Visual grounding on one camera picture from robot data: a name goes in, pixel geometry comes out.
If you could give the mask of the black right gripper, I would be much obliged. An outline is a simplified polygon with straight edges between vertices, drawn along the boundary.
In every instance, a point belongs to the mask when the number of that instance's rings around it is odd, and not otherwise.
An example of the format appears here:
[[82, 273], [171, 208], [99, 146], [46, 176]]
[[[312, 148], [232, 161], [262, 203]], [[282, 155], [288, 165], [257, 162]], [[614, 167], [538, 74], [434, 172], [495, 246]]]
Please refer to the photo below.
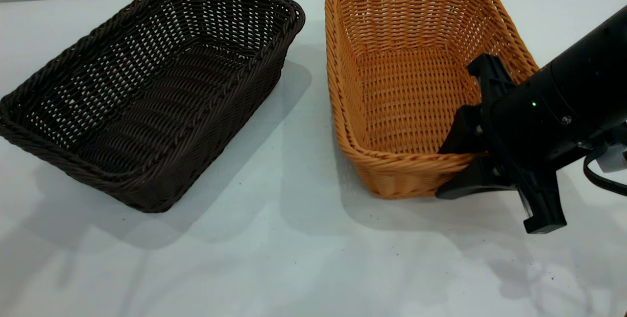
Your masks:
[[468, 65], [482, 95], [481, 105], [460, 107], [439, 154], [478, 156], [438, 187], [438, 199], [515, 191], [527, 211], [528, 234], [566, 226], [557, 170], [582, 158], [601, 131], [566, 102], [551, 71], [538, 71], [520, 85], [500, 59], [481, 54]]

